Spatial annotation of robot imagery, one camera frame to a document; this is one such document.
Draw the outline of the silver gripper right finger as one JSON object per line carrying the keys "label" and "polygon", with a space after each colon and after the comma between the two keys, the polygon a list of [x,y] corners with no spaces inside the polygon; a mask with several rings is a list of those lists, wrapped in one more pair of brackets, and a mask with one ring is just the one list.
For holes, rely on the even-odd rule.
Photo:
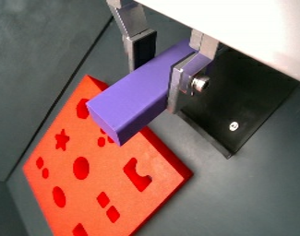
{"label": "silver gripper right finger", "polygon": [[197,29],[191,30],[189,46],[195,51],[189,53],[170,69],[166,108],[177,113],[189,103],[195,92],[202,92],[209,85],[209,77],[202,70],[214,59],[218,40]]}

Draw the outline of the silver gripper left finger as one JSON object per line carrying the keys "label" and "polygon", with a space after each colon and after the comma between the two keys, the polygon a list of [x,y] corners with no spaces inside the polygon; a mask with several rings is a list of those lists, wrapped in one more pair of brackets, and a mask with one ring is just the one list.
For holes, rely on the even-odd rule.
{"label": "silver gripper left finger", "polygon": [[155,55],[156,31],[148,27],[143,6],[134,0],[106,0],[122,34],[128,69],[134,71]]}

